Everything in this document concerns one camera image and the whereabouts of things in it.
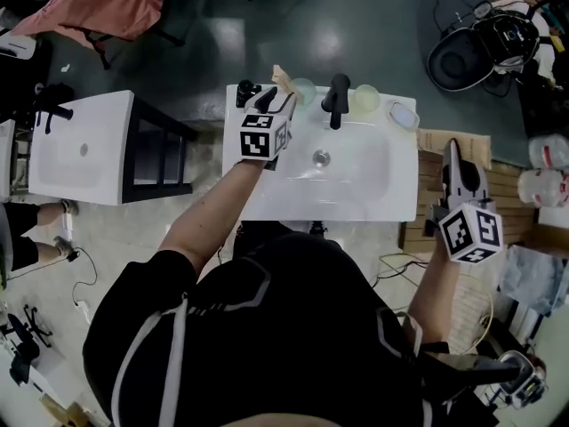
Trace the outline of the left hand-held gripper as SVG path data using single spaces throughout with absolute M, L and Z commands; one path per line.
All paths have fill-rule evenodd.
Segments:
M 297 94 L 290 93 L 277 110 L 270 110 L 277 87 L 262 90 L 244 105 L 244 117 L 239 126 L 239 147 L 242 160 L 265 162 L 266 170 L 275 171 L 280 153 L 286 149 L 291 136 Z

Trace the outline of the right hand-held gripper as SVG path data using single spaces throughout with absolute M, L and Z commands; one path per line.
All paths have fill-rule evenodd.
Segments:
M 504 249 L 502 218 L 490 197 L 485 172 L 462 160 L 457 141 L 445 144 L 444 195 L 430 207 L 423 235 L 443 239 L 449 259 L 477 265 Z

